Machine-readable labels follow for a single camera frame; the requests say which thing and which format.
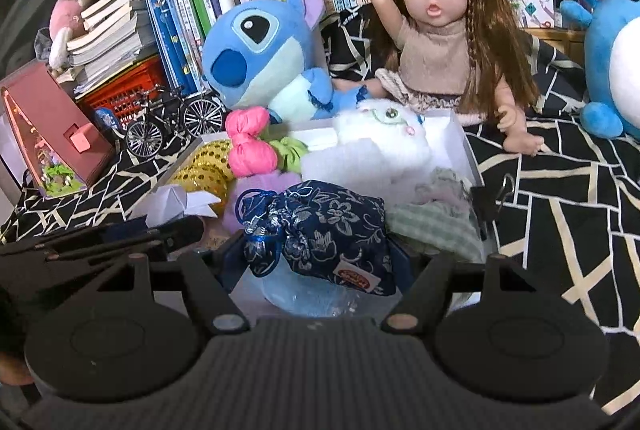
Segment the purple fluffy heart plush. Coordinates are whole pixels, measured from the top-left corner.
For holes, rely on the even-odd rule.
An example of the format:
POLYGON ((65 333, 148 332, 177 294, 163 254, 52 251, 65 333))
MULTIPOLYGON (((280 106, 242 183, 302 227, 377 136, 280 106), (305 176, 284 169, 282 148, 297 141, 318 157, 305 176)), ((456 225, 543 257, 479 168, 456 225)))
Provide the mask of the purple fluffy heart plush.
POLYGON ((235 179, 228 192, 228 202, 221 218, 222 227, 229 234, 234 234, 243 228, 243 224, 236 216, 238 201, 282 193, 295 184, 302 181, 300 175, 293 172, 281 172, 276 170, 267 174, 257 174, 235 179))

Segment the white paper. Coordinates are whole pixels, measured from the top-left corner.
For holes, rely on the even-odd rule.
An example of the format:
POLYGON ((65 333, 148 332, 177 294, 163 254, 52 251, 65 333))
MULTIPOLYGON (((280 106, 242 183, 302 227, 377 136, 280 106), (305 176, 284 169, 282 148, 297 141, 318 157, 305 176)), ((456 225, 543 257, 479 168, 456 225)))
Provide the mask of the white paper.
POLYGON ((160 186, 134 206, 130 217, 142 219, 148 228, 159 227, 186 216, 216 219, 213 205, 221 205, 219 197, 208 191, 185 191, 180 185, 160 186))

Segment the pink bow green scrunchie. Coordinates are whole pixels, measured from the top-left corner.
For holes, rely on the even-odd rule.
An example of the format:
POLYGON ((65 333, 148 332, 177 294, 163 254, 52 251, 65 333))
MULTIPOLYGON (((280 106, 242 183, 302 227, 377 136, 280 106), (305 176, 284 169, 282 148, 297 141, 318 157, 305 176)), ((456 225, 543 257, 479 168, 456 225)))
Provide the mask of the pink bow green scrunchie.
POLYGON ((235 177, 268 174, 276 170, 299 173, 306 144, 293 137, 265 141, 262 133, 270 125, 270 114, 262 107, 234 110, 226 120, 231 142, 230 169, 235 177))

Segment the miniature black bicycle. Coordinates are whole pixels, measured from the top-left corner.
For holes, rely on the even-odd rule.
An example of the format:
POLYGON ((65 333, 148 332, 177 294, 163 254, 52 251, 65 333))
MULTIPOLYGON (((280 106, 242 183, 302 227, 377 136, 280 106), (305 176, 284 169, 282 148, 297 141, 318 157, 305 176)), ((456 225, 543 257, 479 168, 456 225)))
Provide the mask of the miniature black bicycle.
POLYGON ((212 90, 184 96, 182 87, 171 90, 155 85, 140 90, 134 100, 140 110, 128 123, 124 141, 137 158, 151 159, 171 136, 194 138, 224 128, 228 109, 212 90))

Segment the white fluffy cat plush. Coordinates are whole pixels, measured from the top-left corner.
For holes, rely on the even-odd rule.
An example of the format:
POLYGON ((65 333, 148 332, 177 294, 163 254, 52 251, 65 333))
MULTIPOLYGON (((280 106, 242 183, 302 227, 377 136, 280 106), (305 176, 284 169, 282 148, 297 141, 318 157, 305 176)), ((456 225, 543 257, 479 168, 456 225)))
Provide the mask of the white fluffy cat plush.
POLYGON ((369 139, 397 172, 424 167, 431 159, 422 117, 397 101, 370 98, 333 118, 342 145, 369 139))

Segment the red plastic basket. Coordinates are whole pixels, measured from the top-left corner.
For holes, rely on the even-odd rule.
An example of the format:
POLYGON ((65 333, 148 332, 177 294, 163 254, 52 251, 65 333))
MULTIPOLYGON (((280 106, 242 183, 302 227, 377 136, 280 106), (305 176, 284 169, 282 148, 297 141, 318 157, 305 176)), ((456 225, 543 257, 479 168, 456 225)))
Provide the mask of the red plastic basket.
POLYGON ((158 90, 165 87, 166 83, 162 60, 154 55, 120 72, 76 102, 85 112, 108 110, 118 128, 125 130, 141 110, 141 96, 145 94, 150 99, 157 98, 160 93, 158 90))

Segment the pink triangular dollhouse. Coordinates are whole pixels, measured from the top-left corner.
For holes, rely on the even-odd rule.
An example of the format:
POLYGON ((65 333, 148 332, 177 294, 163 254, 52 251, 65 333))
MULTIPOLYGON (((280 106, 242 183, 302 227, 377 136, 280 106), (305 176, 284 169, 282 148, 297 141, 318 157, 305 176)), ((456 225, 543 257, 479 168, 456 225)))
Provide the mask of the pink triangular dollhouse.
POLYGON ((17 147, 43 197, 90 187, 114 155, 47 67, 32 60, 1 81, 1 100, 17 147))

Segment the brown haired baby doll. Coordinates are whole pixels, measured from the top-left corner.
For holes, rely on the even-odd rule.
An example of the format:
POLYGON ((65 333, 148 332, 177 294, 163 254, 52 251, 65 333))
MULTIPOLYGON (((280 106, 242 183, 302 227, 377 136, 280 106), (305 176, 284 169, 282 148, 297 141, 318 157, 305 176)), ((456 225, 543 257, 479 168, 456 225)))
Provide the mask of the brown haired baby doll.
POLYGON ((416 113, 449 108, 495 125, 508 153, 536 156, 526 111, 539 90, 509 0, 370 0, 373 50, 383 64, 361 82, 416 113))

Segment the blue round Marill plush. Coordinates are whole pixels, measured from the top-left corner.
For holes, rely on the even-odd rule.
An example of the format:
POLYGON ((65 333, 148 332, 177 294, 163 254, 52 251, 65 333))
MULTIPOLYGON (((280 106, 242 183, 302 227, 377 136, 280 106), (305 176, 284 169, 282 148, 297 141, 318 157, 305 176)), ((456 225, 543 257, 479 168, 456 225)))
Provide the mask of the blue round Marill plush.
POLYGON ((582 127, 594 136, 639 137, 639 0, 563 0, 560 13, 586 30, 589 102, 582 127))

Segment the light blue plastic packet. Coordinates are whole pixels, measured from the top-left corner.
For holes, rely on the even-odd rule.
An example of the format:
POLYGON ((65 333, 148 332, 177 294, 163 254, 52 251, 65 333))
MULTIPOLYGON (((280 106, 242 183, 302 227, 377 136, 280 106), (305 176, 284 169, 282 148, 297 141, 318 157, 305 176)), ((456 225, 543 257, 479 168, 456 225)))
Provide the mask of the light blue plastic packet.
POLYGON ((381 320, 401 298, 399 290, 389 297, 360 292, 324 279, 291 271, 280 259, 276 268, 258 279, 262 295, 272 305, 301 317, 367 316, 381 320))

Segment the green gingham floral cloth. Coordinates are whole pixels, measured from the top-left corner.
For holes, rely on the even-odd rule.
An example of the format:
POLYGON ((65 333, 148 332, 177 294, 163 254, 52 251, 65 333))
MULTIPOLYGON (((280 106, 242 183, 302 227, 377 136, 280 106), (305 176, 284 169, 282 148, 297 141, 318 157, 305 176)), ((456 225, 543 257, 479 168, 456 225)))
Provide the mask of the green gingham floral cloth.
POLYGON ((458 261, 485 262, 485 249, 470 196, 470 183, 436 167, 406 202, 386 205, 387 230, 420 254, 450 253, 458 261))

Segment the blue Stitch plush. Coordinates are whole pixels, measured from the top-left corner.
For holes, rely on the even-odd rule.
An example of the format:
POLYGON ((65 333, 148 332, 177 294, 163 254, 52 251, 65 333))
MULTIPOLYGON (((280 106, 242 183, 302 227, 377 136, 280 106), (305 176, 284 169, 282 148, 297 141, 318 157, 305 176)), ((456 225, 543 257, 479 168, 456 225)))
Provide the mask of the blue Stitch plush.
POLYGON ((366 86, 337 90, 316 65, 314 29, 323 0, 250 0, 225 12, 206 36, 206 82, 229 110, 260 106, 273 121, 332 118, 370 97, 366 86))

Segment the navy floral drawstring pouch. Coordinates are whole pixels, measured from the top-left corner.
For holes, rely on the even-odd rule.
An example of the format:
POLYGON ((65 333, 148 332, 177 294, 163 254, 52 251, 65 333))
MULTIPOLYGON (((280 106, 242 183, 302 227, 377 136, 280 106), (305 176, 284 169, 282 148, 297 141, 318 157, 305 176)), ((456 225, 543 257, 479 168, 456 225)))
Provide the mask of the navy floral drawstring pouch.
POLYGON ((280 259, 291 271, 389 297, 397 289, 385 205, 331 183, 305 181, 279 194, 238 201, 244 255, 258 278, 280 259))

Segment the pink white plush toy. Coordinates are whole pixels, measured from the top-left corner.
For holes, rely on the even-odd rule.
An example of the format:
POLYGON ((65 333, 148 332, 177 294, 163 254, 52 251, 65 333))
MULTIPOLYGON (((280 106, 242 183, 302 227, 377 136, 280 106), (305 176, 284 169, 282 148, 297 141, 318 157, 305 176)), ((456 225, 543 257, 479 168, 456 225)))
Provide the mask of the pink white plush toy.
POLYGON ((60 70, 67 58, 67 43, 77 38, 84 30, 81 12, 94 0, 57 0, 49 23, 52 40, 49 67, 60 70))

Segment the stack of white books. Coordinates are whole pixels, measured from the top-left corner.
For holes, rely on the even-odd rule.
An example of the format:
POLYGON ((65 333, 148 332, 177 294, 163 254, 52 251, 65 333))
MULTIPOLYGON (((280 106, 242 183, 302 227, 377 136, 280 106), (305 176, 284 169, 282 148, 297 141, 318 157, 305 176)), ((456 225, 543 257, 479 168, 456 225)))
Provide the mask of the stack of white books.
POLYGON ((94 0, 81 18, 84 30, 67 43, 65 64, 49 67, 70 96, 84 96, 157 53, 145 0, 94 0))

